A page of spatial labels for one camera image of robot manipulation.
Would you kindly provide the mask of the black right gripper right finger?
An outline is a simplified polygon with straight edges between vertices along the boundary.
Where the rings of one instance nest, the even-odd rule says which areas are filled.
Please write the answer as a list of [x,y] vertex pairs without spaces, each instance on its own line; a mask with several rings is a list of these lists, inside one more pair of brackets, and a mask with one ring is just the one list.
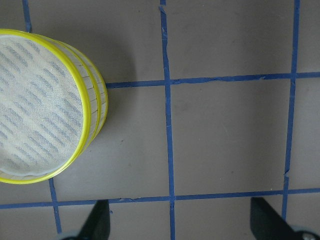
[[294,240],[294,230],[263,197],[250,199],[250,230],[256,240]]

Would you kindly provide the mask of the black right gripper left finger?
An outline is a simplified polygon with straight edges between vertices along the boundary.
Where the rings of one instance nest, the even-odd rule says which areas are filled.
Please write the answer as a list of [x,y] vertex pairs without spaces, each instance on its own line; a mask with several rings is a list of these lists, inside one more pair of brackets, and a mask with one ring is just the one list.
[[80,240],[108,240],[111,232],[108,200],[98,200],[81,228]]

